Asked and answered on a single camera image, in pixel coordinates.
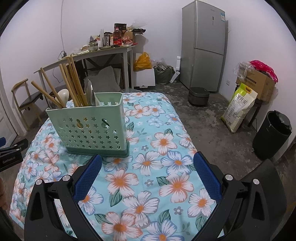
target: chair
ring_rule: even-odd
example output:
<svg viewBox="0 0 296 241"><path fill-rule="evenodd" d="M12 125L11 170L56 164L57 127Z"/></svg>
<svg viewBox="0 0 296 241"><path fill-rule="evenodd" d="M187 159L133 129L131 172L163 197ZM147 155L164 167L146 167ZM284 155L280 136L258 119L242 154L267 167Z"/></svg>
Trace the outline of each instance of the chair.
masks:
<svg viewBox="0 0 296 241"><path fill-rule="evenodd" d="M16 83L16 84L12 87L11 92L12 92L12 94L13 94L13 98L14 98L14 100L15 100L15 104L16 104L16 106L17 106L17 109L19 110L20 115L21 115L21 117L22 117L24 123L26 124L26 126L27 126L27 128L28 128L28 130L29 130L29 129L30 129L30 128L29 128L29 125L28 125L28 123L26 122L26 120L25 120L25 118L24 118L24 115L22 114L22 110L24 110L24 109L28 109L28 110L30 110L30 108L32 107L33 111L35 112L35 114L37 115L39 121L41 122L41 118L40 118L40 116L39 116L39 114L38 114L38 110L37 110L37 108L36 108L35 102L36 102L38 99L43 100L43 96L42 96L42 93L40 93L39 91L36 92L36 93L34 93L33 95L31 95L30 92L29 92L29 88L28 88L27 81L28 81L28 79L25 79L25 80L23 80L23 81L21 81L21 82ZM15 92L16 92L16 90L17 90L22 84L25 84L26 91L27 91L27 94L28 94L28 98L27 98L27 99L26 99L26 100L25 100L25 101L19 106L19 104L18 104L18 102L17 102L17 99L16 99L16 97L15 97Z"/></svg>

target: plastic basket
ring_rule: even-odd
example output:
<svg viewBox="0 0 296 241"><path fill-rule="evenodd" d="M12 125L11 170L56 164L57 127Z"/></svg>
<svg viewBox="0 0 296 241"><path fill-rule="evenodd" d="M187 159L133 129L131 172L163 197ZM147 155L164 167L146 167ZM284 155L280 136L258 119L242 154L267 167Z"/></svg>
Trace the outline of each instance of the plastic basket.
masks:
<svg viewBox="0 0 296 241"><path fill-rule="evenodd" d="M46 112L68 152L128 156L123 94L95 93L95 97L97 106L48 108Z"/></svg>

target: human hand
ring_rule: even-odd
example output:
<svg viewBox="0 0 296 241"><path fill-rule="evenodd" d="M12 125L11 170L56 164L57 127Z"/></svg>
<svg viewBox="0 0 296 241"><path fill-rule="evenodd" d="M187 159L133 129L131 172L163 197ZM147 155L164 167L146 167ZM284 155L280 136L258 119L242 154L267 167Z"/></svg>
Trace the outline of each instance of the human hand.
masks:
<svg viewBox="0 0 296 241"><path fill-rule="evenodd" d="M3 182L3 180L1 178L0 178L0 207L3 210L7 210L8 209L8 205L6 203L4 182Z"/></svg>

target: tablecloth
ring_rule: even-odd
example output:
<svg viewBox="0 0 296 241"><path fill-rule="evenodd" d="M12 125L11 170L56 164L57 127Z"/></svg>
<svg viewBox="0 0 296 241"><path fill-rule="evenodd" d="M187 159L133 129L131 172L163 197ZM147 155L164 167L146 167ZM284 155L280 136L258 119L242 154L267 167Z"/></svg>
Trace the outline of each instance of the tablecloth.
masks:
<svg viewBox="0 0 296 241"><path fill-rule="evenodd" d="M103 240L191 240L216 203L194 169L196 149L190 136L164 94L125 93L123 101L129 156L104 157L79 206ZM89 159L68 153L47 119L17 175L9 212L12 219L24 228L37 179L58 181ZM66 232L75 236L59 200L55 204Z"/></svg>

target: silver screw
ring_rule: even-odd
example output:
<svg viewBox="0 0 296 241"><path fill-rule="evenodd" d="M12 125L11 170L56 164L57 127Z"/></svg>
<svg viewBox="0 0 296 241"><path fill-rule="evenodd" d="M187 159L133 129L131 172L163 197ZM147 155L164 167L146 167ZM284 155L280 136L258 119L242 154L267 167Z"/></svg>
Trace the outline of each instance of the silver screw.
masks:
<svg viewBox="0 0 296 241"><path fill-rule="evenodd" d="M70 176L69 175L65 175L63 176L63 181L69 181L70 180Z"/></svg>
<svg viewBox="0 0 296 241"><path fill-rule="evenodd" d="M258 185L260 182L259 182L258 179L253 179L253 183L256 184L256 185Z"/></svg>
<svg viewBox="0 0 296 241"><path fill-rule="evenodd" d="M233 179L233 176L231 176L230 174L227 174L225 176L225 179L228 180L228 181L231 181Z"/></svg>
<svg viewBox="0 0 296 241"><path fill-rule="evenodd" d="M37 181L36 181L36 185L40 185L42 183L42 179L38 179Z"/></svg>

